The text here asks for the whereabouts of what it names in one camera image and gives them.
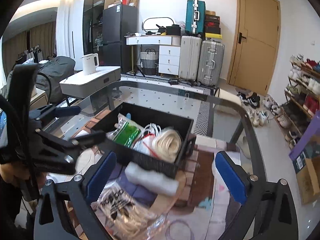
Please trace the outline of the person's left hand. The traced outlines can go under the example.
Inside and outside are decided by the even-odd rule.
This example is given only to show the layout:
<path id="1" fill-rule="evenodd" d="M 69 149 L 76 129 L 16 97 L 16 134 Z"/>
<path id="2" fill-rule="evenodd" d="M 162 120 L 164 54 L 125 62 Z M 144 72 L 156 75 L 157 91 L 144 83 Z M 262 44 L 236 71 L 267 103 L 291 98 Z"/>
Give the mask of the person's left hand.
<path id="1" fill-rule="evenodd" d="M 1 200 L 17 199 L 27 195 L 25 182 L 29 182 L 29 169 L 21 162 L 1 164 Z"/>

